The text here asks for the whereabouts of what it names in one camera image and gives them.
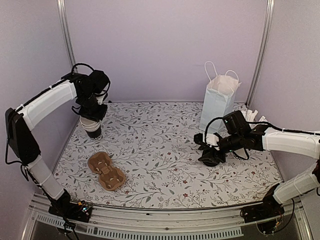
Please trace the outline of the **white paper bag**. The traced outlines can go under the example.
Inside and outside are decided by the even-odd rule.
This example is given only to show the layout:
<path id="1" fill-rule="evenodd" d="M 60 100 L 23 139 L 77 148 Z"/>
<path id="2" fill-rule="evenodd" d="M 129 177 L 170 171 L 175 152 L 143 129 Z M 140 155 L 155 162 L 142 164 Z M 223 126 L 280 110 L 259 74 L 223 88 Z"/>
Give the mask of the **white paper bag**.
<path id="1" fill-rule="evenodd" d="M 205 89 L 199 124 L 199 129 L 202 131 L 206 130 L 211 120 L 232 112 L 236 91 L 241 85 L 235 71 L 230 69 L 224 74 L 218 74 L 212 61 L 204 63 L 204 70 L 208 77 L 208 84 Z"/>

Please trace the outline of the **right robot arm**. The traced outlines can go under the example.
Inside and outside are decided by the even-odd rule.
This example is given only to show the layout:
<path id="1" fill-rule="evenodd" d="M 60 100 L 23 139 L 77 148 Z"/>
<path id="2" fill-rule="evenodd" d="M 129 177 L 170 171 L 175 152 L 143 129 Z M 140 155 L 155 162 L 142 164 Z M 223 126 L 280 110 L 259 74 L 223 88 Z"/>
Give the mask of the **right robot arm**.
<path id="1" fill-rule="evenodd" d="M 193 141 L 199 145 L 202 156 L 198 161 L 208 167 L 215 167 L 226 161 L 226 155 L 232 153 L 239 159 L 248 160 L 249 150 L 278 151 L 320 159 L 320 133 L 279 128 L 267 121 L 249 122 L 240 110 L 220 117 L 228 136 L 217 132 L 209 133 L 212 119 L 204 133 L 195 134 Z M 304 195 L 320 187 L 320 163 L 285 182 L 270 188 L 259 206 L 262 218 L 269 218 L 281 205 L 297 196 Z"/>

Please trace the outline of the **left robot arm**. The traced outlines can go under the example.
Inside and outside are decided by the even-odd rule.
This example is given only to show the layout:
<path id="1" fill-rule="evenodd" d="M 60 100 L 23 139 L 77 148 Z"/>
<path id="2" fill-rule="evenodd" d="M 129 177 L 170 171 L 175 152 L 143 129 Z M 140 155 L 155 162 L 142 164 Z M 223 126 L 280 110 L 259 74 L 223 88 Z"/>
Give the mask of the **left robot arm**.
<path id="1" fill-rule="evenodd" d="M 107 105 L 99 103 L 97 98 L 108 92 L 110 84 L 109 77 L 102 70 L 93 70 L 89 75 L 71 71 L 25 104 L 16 109 L 8 108 L 5 112 L 6 149 L 13 150 L 23 174 L 32 178 L 55 202 L 55 209 L 63 217 L 74 213 L 74 205 L 43 160 L 32 131 L 48 115 L 70 101 L 79 105 L 79 116 L 94 122 L 101 121 L 106 115 Z"/>

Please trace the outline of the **stack of black lids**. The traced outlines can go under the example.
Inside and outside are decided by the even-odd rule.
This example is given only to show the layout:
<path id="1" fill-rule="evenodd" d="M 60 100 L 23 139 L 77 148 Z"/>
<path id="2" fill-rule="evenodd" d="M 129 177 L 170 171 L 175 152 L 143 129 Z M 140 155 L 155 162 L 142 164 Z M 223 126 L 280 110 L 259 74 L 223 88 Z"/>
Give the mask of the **stack of black lids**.
<path id="1" fill-rule="evenodd" d="M 221 155 L 217 150 L 204 150 L 202 155 L 212 154 L 212 162 L 203 162 L 207 167 L 215 167 L 221 163 Z"/>

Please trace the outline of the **stack of black cups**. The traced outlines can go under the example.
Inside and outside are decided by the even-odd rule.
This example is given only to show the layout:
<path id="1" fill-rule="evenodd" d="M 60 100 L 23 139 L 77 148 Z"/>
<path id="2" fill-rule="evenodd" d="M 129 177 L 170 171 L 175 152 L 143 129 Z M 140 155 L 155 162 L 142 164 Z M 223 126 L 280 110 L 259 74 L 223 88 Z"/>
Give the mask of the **stack of black cups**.
<path id="1" fill-rule="evenodd" d="M 79 121 L 82 128 L 91 139 L 99 139 L 102 136 L 100 121 L 90 120 L 82 116 L 79 118 Z"/>

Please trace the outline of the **white cup holding straws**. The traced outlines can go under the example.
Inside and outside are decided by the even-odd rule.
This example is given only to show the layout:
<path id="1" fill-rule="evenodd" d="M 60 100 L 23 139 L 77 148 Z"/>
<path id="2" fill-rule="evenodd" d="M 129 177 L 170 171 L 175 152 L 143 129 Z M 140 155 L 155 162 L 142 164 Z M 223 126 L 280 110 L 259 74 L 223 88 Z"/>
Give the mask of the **white cup holding straws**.
<path id="1" fill-rule="evenodd" d="M 238 150 L 235 150 L 233 152 L 233 155 L 237 158 L 237 159 L 240 159 L 240 160 L 248 160 L 250 158 L 247 150 L 245 148 L 241 148 L 241 149 L 238 149 Z"/>

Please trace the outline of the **brown cardboard cup carrier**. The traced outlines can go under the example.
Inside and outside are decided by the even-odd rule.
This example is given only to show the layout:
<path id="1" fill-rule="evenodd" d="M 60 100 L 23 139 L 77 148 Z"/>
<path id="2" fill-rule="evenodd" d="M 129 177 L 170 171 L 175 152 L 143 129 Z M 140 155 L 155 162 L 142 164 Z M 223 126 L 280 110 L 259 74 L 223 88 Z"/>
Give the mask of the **brown cardboard cup carrier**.
<path id="1" fill-rule="evenodd" d="M 126 181 L 125 174 L 113 165 L 112 159 L 106 152 L 100 151 L 92 155 L 87 165 L 93 173 L 98 174 L 100 185 L 107 191 L 115 191 Z"/>

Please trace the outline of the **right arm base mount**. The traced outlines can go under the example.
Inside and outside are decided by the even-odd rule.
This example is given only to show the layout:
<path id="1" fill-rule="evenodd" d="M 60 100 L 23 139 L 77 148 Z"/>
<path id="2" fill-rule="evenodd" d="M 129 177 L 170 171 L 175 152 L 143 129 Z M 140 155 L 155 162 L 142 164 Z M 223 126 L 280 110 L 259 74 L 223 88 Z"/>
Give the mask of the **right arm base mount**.
<path id="1" fill-rule="evenodd" d="M 240 216 L 245 223 L 257 222 L 274 218 L 270 221 L 258 223 L 257 229 L 264 235 L 274 234 L 283 220 L 285 210 L 281 204 L 260 203 L 256 205 L 245 206 L 240 210 Z"/>

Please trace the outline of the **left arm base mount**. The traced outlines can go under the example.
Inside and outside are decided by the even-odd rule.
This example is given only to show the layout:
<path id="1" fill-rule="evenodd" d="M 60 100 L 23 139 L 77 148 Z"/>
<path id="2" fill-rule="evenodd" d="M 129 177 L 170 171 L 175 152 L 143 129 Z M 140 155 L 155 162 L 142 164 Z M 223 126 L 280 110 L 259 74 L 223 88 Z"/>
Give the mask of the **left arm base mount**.
<path id="1" fill-rule="evenodd" d="M 53 200 L 48 212 L 68 220 L 88 223 L 92 214 L 92 206 L 83 200 L 72 203 L 68 198 L 64 198 Z"/>

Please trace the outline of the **left aluminium frame post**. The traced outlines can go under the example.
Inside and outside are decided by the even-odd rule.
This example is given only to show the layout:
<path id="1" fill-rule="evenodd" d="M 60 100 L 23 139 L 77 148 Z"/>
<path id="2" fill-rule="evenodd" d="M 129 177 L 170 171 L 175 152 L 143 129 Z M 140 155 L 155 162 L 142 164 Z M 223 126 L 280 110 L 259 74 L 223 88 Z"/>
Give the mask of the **left aluminium frame post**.
<path id="1" fill-rule="evenodd" d="M 57 0 L 57 10 L 59 15 L 60 26 L 62 30 L 63 40 L 66 48 L 67 57 L 70 67 L 76 63 L 75 54 L 72 46 L 72 39 L 69 30 L 68 17 L 66 11 L 66 4 L 64 0 Z"/>

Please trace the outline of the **aluminium frame post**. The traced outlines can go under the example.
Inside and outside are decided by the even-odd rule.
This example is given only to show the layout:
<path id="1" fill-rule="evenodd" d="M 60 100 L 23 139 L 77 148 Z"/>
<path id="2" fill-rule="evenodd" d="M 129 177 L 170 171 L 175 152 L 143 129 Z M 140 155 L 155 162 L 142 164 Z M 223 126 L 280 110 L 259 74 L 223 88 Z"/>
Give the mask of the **aluminium frame post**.
<path id="1" fill-rule="evenodd" d="M 266 11 L 265 11 L 260 47 L 257 55 L 255 68 L 253 71 L 252 81 L 251 81 L 249 92 L 245 102 L 245 105 L 247 107 L 249 107 L 252 104 L 254 95 L 258 86 L 258 81 L 259 81 L 260 73 L 263 67 L 263 61 L 264 61 L 265 53 L 267 50 L 268 39 L 270 36 L 271 27 L 272 27 L 274 8 L 275 8 L 275 1 L 268 0 L 266 4 Z"/>
<path id="2" fill-rule="evenodd" d="M 72 46 L 72 39 L 69 30 L 68 17 L 66 11 L 66 4 L 64 0 L 57 0 L 57 10 L 59 15 L 60 26 L 62 30 L 63 40 L 66 48 L 67 57 L 70 67 L 76 63 L 75 54 Z"/>

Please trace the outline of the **front aluminium rail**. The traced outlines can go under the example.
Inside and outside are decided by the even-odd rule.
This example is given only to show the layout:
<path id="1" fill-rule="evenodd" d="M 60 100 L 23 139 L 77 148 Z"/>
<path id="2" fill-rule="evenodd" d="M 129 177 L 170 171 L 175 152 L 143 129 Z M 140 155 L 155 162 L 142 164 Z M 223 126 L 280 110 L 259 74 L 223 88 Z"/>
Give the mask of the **front aluminium rail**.
<path id="1" fill-rule="evenodd" d="M 299 199 L 284 214 L 246 222 L 242 206 L 200 209 L 137 209 L 95 204 L 88 222 L 64 227 L 49 213 L 50 202 L 35 194 L 28 207 L 24 240 L 313 240 Z"/>

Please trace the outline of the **right aluminium frame post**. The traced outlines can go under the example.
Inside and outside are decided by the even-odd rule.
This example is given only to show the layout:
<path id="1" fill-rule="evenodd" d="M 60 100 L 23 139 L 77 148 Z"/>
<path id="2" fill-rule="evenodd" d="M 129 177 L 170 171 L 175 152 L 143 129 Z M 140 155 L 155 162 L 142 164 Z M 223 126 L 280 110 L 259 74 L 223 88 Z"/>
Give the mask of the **right aluminium frame post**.
<path id="1" fill-rule="evenodd" d="M 254 95 L 258 86 L 258 81 L 259 81 L 260 73 L 263 67 L 263 61 L 264 61 L 265 53 L 267 50 L 268 39 L 270 36 L 271 27 L 272 27 L 274 8 L 275 8 L 275 1 L 268 0 L 266 4 L 266 11 L 265 11 L 260 47 L 257 55 L 255 68 L 253 71 L 252 81 L 251 81 L 249 92 L 245 102 L 245 105 L 247 107 L 249 107 L 252 104 Z"/>

